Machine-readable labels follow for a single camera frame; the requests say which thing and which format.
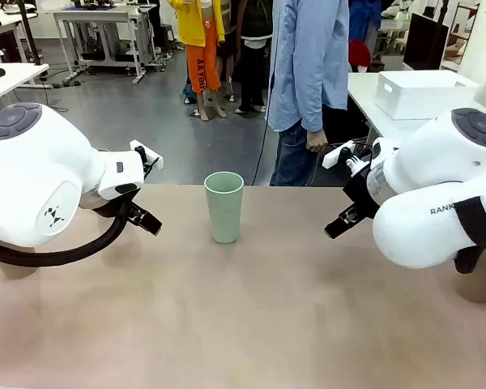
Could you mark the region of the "person's left hand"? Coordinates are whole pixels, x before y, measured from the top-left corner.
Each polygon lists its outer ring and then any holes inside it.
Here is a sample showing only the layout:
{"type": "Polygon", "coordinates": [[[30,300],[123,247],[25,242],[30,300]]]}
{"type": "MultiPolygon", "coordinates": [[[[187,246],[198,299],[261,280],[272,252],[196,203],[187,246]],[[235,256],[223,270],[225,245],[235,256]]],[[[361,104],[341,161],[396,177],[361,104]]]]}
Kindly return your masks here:
{"type": "Polygon", "coordinates": [[[328,141],[324,130],[308,132],[306,135],[306,149],[310,152],[321,152],[328,146],[328,141]]]}

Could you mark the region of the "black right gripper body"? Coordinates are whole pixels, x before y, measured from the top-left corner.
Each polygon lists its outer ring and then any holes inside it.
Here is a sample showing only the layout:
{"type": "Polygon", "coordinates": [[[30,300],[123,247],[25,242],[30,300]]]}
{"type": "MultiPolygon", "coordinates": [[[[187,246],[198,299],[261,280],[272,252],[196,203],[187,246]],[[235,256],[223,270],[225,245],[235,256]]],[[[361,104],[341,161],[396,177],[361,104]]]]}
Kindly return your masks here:
{"type": "Polygon", "coordinates": [[[367,165],[353,177],[350,178],[343,188],[344,194],[352,201],[344,212],[347,215],[354,215],[359,219],[373,219],[379,209],[367,187],[367,177],[371,168],[367,165]]]}

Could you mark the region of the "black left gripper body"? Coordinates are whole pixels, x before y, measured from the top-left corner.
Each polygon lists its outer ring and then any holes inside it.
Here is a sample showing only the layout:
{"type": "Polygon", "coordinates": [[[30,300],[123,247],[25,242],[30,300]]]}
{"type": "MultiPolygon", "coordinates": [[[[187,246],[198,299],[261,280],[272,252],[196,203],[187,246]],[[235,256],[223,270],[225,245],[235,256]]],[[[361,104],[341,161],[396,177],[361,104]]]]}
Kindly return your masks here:
{"type": "Polygon", "coordinates": [[[146,210],[132,200],[121,201],[121,220],[124,223],[143,223],[145,216],[146,210]]]}

